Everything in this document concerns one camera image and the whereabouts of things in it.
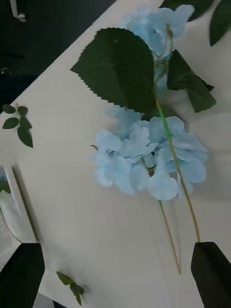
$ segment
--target artificial flower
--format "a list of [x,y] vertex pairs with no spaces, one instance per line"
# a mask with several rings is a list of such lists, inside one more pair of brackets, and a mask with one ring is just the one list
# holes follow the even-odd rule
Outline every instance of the artificial flower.
[[165,58],[171,51],[171,37],[167,32],[167,25],[173,38],[177,39],[193,12],[191,5],[181,5],[175,11],[168,8],[151,11],[148,6],[138,6],[133,14],[124,17],[119,27],[130,30],[143,39],[154,56]]
[[[158,200],[170,200],[177,194],[184,198],[161,118],[154,116],[144,121],[142,114],[120,106],[113,106],[107,113],[117,119],[117,124],[113,132],[104,129],[96,136],[96,180],[104,187],[114,184],[130,195],[147,188]],[[192,184],[206,178],[208,150],[186,132],[178,117],[167,117],[166,121],[185,185],[191,193]]]

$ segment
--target light blue flower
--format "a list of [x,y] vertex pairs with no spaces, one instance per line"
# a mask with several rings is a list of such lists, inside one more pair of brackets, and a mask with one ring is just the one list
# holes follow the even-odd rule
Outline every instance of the light blue flower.
[[206,168],[199,159],[194,159],[182,166],[181,173],[183,178],[191,183],[201,183],[206,179]]
[[[188,194],[191,194],[193,192],[192,184],[187,179],[185,179],[185,178],[183,178],[183,179],[184,179],[184,184],[185,184],[185,187],[187,189]],[[179,174],[177,174],[177,184],[178,184],[178,190],[179,190],[179,198],[181,200],[185,200],[186,196],[185,196],[185,193],[184,193],[181,181],[180,181]]]
[[[109,114],[117,119],[116,131],[104,129],[97,134],[96,180],[104,187],[114,184],[130,195],[147,188],[158,200],[170,200],[177,194],[185,198],[161,118],[143,121],[141,114],[119,106],[111,108]],[[191,193],[193,183],[206,179],[208,150],[186,132],[179,118],[172,116],[166,121],[185,185]],[[152,177],[148,168],[153,168]]]
[[122,142],[118,136],[112,132],[103,129],[98,132],[95,140],[95,145],[101,151],[119,151],[122,146]]
[[166,26],[169,24],[173,38],[178,39],[183,31],[189,17],[194,12],[191,5],[181,5],[175,11],[169,8],[161,8],[151,13],[152,26],[163,40],[167,37]]
[[109,117],[117,119],[115,130],[118,136],[126,138],[129,134],[129,128],[133,123],[141,120],[142,114],[135,112],[133,109],[122,108],[118,105],[106,110],[106,114]]
[[119,27],[138,35],[154,54],[164,58],[169,55],[171,46],[170,38],[167,39],[167,24],[173,37],[178,38],[193,11],[191,5],[181,5],[175,11],[167,8],[151,11],[147,6],[140,6],[133,14],[126,15]]
[[109,187],[114,181],[119,181],[130,175],[132,163],[118,155],[117,152],[108,154],[97,151],[94,159],[98,167],[95,178],[104,187]]
[[150,143],[147,127],[139,127],[130,133],[129,139],[122,141],[119,151],[123,157],[135,158],[140,155],[148,155],[157,147],[157,143]]
[[158,164],[154,175],[149,178],[147,190],[157,200],[171,200],[178,192],[178,184],[166,171],[165,162],[161,155],[158,156]]
[[134,166],[130,173],[131,185],[136,191],[142,191],[148,185],[148,171],[142,165]]

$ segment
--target small leaf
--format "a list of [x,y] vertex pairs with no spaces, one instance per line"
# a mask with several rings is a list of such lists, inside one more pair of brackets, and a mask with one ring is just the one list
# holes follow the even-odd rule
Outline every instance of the small leaf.
[[30,122],[28,121],[28,119],[25,116],[20,117],[19,124],[26,129],[32,128]]
[[3,129],[10,129],[10,128],[14,128],[18,125],[18,118],[16,117],[10,117],[9,119],[7,119],[5,121],[5,123],[3,124]]
[[231,26],[231,1],[221,0],[215,8],[210,22],[209,39],[213,46],[218,42]]
[[33,148],[32,137],[31,137],[31,134],[30,134],[28,129],[20,126],[18,128],[18,137],[19,137],[19,139],[21,140],[22,143],[24,143],[25,145]]
[[69,285],[72,284],[74,281],[68,277],[67,275],[62,274],[61,272],[56,272],[56,274],[58,275],[59,279],[62,281],[63,284],[65,285]]
[[77,285],[77,286],[78,286],[78,289],[79,289],[79,293],[81,295],[83,295],[84,294],[84,289],[80,285]]
[[195,112],[210,109],[216,100],[210,94],[212,86],[206,85],[175,50],[169,61],[167,87],[170,90],[186,90]]
[[189,18],[189,21],[191,21],[204,14],[214,1],[215,0],[165,0],[160,7],[175,10],[182,4],[190,4],[195,8],[194,13]]
[[26,116],[27,112],[28,112],[28,108],[24,107],[24,106],[19,106],[17,111],[18,111],[19,115]]
[[8,182],[1,182],[0,183],[0,192],[3,191],[3,190],[6,191],[7,193],[11,193],[11,189],[10,189]]
[[81,301],[81,297],[80,297],[80,291],[79,288],[77,286],[77,284],[74,282],[70,285],[70,289],[73,292],[74,296],[77,299],[77,302],[82,306],[82,301]]
[[6,114],[14,114],[16,112],[16,109],[8,104],[5,104],[2,106],[2,110],[6,113]]
[[91,144],[90,146],[93,147],[97,151],[99,150],[98,147],[96,145],[94,145],[94,144]]
[[145,114],[155,109],[152,52],[126,29],[101,29],[71,70],[104,100]]

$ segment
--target white table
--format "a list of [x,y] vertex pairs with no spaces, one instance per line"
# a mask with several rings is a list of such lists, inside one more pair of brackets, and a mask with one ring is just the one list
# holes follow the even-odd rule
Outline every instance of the white table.
[[[157,201],[147,192],[130,197],[104,189],[94,180],[89,145],[111,124],[108,104],[70,71],[97,29],[115,26],[141,3],[155,9],[161,0],[118,0],[17,99],[29,108],[34,149],[16,133],[0,132],[1,159],[18,163],[46,259],[40,292],[68,308],[78,305],[52,272],[55,262],[90,288],[83,307],[203,307],[190,270],[195,231],[187,203],[165,204],[181,257],[179,276]],[[189,23],[177,47],[216,86],[218,104],[196,116],[187,104],[181,110],[211,150],[207,180],[192,195],[201,237],[216,241],[231,260],[231,35],[209,46],[211,14]]]

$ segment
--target dark background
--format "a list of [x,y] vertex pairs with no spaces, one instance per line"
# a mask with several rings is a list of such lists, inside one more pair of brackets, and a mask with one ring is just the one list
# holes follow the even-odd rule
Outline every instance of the dark background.
[[0,0],[0,69],[40,75],[115,0],[17,0],[27,22]]

